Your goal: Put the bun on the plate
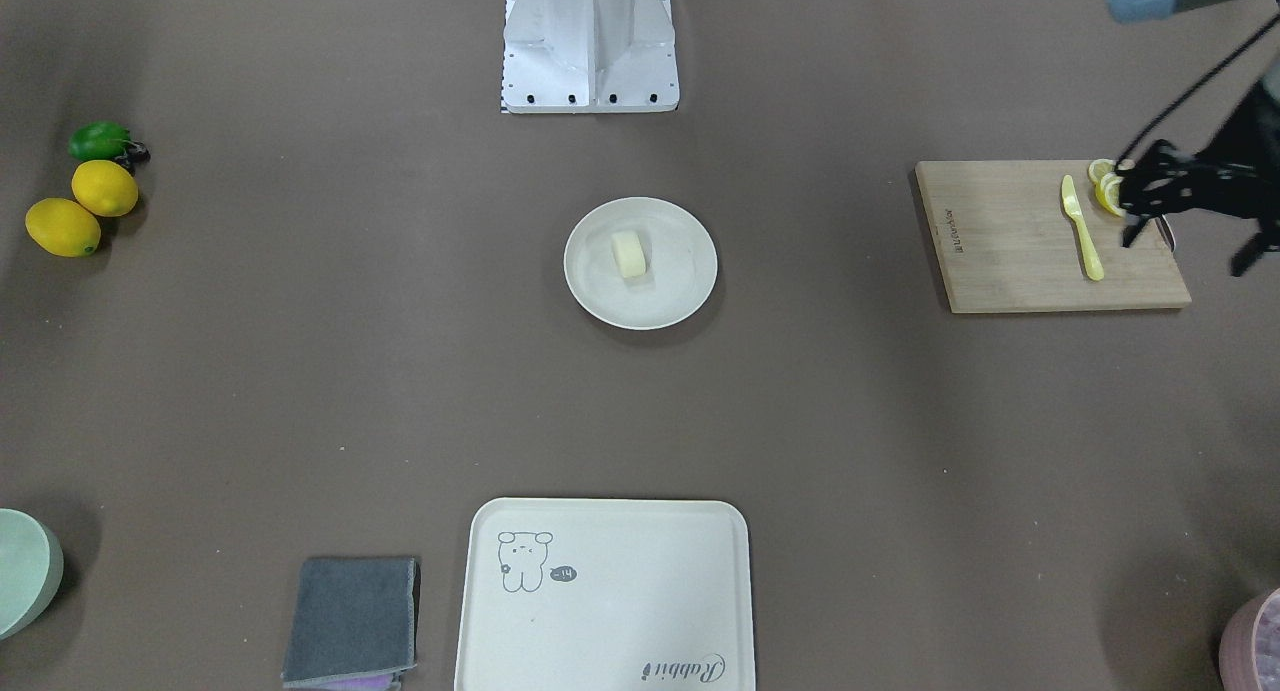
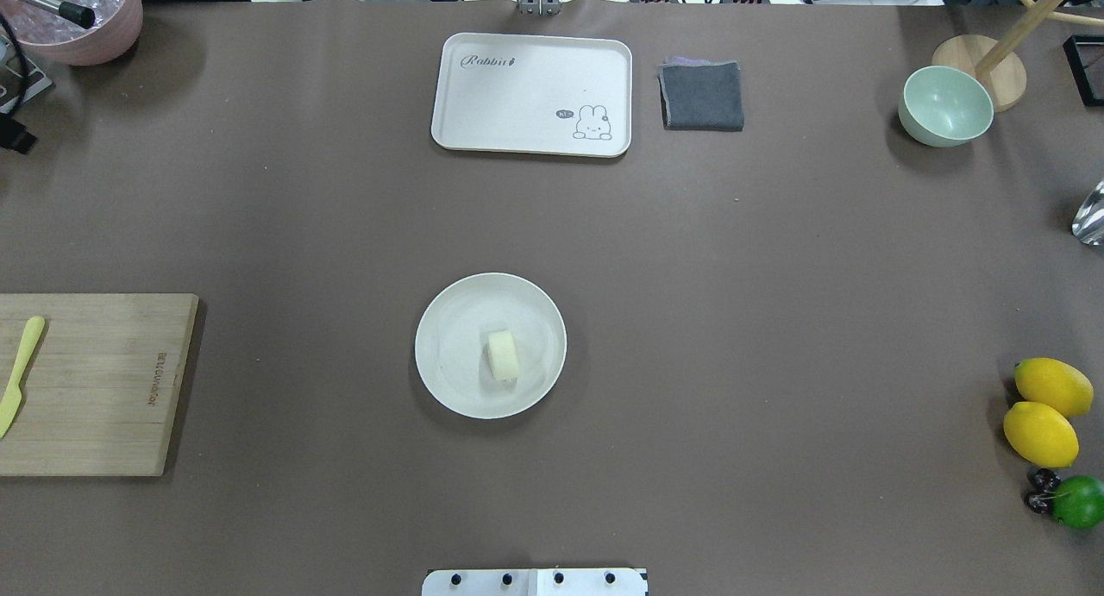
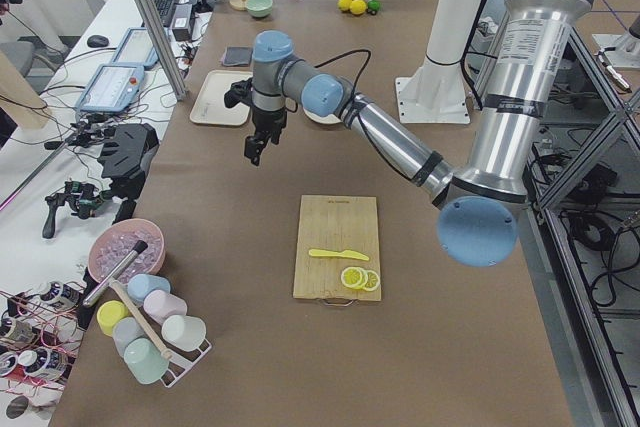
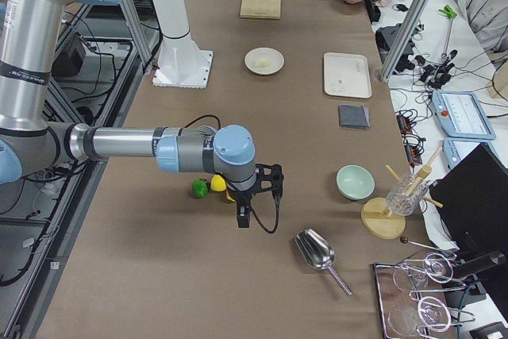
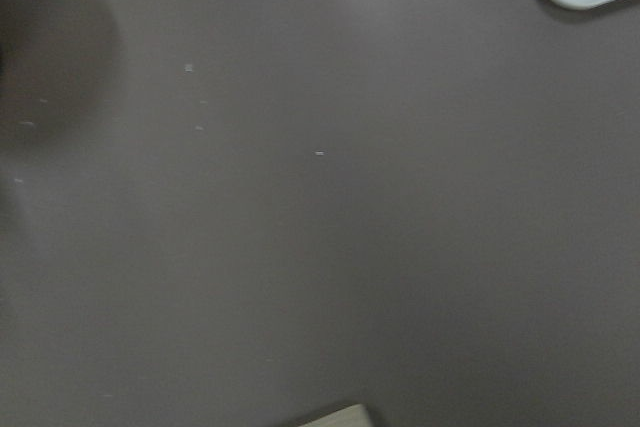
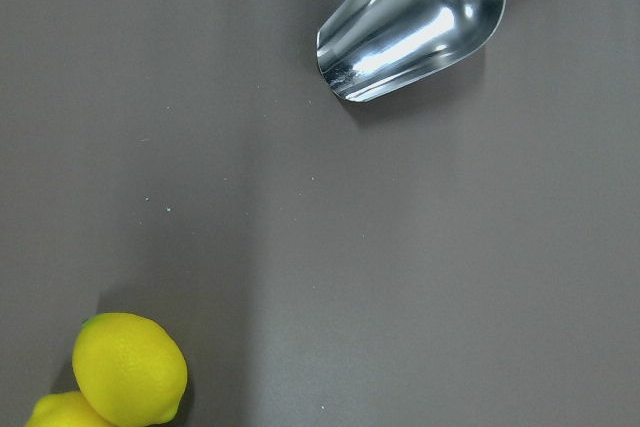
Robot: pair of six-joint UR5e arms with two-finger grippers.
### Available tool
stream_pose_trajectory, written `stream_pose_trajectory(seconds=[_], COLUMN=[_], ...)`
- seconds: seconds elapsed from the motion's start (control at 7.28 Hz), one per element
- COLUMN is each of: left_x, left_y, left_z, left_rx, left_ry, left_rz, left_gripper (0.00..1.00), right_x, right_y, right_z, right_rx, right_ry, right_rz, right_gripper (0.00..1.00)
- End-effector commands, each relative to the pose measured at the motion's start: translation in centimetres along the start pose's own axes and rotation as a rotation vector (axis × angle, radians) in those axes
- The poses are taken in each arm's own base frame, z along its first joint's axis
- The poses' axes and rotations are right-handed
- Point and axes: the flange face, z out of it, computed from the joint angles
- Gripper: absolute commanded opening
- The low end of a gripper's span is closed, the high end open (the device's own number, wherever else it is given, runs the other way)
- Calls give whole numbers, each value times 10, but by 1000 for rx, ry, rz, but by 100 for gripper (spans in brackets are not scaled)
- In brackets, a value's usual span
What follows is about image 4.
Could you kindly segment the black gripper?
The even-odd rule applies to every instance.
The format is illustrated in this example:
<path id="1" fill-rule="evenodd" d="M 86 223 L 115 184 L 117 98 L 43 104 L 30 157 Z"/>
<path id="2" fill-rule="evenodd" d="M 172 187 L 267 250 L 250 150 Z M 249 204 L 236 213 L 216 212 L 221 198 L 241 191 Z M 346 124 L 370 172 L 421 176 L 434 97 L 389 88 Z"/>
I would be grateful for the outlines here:
<path id="1" fill-rule="evenodd" d="M 229 195 L 237 202 L 237 226 L 247 229 L 250 226 L 252 198 L 264 192 L 271 192 L 278 206 L 283 197 L 283 168 L 281 164 L 256 164 L 252 179 L 253 185 L 241 190 L 235 183 L 228 183 Z"/>

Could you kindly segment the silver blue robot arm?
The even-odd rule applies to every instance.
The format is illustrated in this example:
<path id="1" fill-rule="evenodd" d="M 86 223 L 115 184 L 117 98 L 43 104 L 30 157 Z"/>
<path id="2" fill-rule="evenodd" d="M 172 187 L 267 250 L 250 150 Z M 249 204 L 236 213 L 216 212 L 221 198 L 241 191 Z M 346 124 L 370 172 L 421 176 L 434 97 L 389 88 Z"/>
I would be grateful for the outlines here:
<path id="1" fill-rule="evenodd" d="M 252 197 L 279 202 L 283 173 L 258 164 L 250 132 L 240 125 L 126 129 L 50 122 L 42 112 L 64 7 L 72 2 L 117 5 L 121 0 L 7 0 L 1 36 L 1 181 L 14 182 L 70 160 L 154 157 L 160 169 L 220 175 L 237 205 L 237 224 L 255 216 Z"/>

